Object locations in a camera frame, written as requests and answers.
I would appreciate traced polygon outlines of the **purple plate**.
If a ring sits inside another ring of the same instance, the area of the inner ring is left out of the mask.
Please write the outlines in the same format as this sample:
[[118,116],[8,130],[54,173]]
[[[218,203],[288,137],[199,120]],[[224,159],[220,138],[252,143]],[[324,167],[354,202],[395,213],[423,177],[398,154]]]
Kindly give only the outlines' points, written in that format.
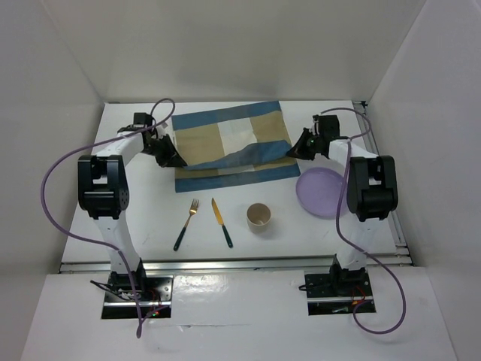
[[298,178],[295,193],[301,207],[322,219],[334,219],[343,176],[324,167],[309,168]]

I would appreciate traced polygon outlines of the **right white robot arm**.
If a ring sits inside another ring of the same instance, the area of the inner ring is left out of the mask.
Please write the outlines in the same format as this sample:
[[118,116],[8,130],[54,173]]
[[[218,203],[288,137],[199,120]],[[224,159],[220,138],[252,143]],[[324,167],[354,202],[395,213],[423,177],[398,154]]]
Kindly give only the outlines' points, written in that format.
[[344,242],[335,255],[328,273],[327,285],[337,294],[346,294],[367,280],[367,261],[393,272],[368,250],[379,225],[398,206],[398,186],[395,161],[392,156],[380,156],[354,144],[366,136],[371,122],[364,118],[366,130],[351,137],[340,134],[337,116],[326,111],[313,116],[313,125],[304,128],[287,156],[313,160],[316,155],[344,167],[337,200],[335,226]]

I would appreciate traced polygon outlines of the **beige cup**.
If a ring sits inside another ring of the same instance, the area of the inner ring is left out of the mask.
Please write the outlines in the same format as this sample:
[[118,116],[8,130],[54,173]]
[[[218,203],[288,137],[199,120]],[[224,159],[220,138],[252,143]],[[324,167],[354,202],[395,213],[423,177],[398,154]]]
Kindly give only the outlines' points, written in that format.
[[247,209],[247,225],[253,233],[264,232],[271,221],[271,209],[262,203],[254,203]]

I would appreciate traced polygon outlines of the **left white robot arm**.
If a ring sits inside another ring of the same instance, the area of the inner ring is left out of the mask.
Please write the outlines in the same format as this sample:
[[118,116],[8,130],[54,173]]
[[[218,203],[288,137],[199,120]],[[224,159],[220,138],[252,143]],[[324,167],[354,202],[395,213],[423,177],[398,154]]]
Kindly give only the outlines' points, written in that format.
[[147,294],[148,281],[126,220],[130,200],[126,166],[140,153],[153,156],[161,167],[187,166],[170,135],[155,127],[155,122],[152,114],[135,113],[133,124],[117,132],[118,140],[77,161],[79,206],[94,220],[107,244],[109,287],[122,290],[132,300]]

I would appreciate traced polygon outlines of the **gold fork green handle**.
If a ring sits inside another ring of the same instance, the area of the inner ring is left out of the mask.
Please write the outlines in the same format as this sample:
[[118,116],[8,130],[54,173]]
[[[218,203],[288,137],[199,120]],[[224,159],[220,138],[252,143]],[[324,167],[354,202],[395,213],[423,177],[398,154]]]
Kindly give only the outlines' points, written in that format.
[[178,235],[177,237],[177,240],[175,241],[174,243],[174,246],[173,246],[173,251],[178,251],[178,249],[180,248],[180,245],[182,243],[182,240],[183,240],[183,237],[186,233],[186,230],[188,228],[188,225],[189,225],[189,222],[191,220],[191,218],[197,214],[198,212],[198,207],[199,207],[199,200],[198,199],[193,199],[192,200],[192,203],[189,207],[189,216],[183,226],[183,228],[181,229],[180,231],[180,234]]

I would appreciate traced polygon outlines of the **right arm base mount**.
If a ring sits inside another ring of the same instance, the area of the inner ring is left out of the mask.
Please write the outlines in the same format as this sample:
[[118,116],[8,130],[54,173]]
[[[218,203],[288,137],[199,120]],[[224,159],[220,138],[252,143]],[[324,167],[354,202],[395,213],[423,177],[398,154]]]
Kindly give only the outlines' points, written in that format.
[[334,284],[329,274],[306,274],[304,283],[298,287],[307,297],[310,316],[376,313],[371,281],[366,274],[360,281]]

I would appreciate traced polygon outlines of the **blue and tan placemat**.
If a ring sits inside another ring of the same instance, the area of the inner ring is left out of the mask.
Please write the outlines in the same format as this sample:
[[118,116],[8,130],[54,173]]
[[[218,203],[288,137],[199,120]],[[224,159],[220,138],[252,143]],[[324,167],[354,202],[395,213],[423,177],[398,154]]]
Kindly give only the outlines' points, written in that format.
[[292,142],[278,101],[258,102],[171,118],[186,165],[175,171],[177,193],[297,177],[286,154]]

